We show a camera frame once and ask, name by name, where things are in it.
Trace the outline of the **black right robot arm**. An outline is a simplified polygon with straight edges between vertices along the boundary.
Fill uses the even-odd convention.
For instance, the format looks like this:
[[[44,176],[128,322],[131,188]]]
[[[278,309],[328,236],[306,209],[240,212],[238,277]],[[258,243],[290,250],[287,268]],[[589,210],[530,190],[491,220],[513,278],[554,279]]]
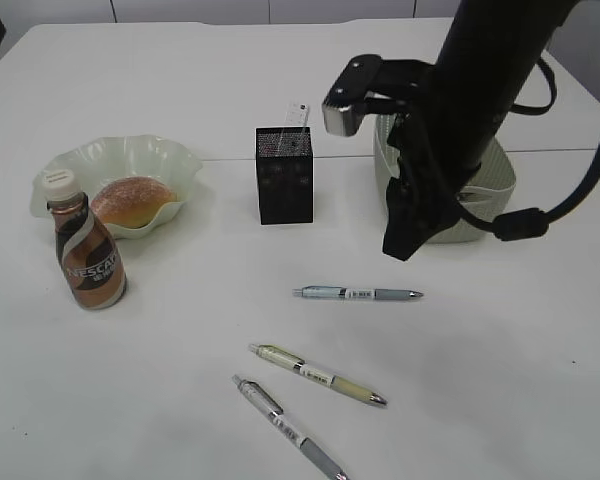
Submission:
[[[460,190],[480,170],[572,1],[463,1],[420,94],[396,116],[389,145],[400,175],[386,189],[385,254],[408,260],[461,218]]]

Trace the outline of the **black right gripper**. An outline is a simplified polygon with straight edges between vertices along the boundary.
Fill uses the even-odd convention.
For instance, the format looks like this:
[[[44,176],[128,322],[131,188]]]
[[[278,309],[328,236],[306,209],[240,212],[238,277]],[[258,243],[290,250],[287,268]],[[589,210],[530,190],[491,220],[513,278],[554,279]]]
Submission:
[[[398,114],[387,144],[399,151],[399,174],[386,187],[384,254],[407,260],[461,220],[480,227],[480,219],[458,199],[480,168],[477,125],[458,117]]]

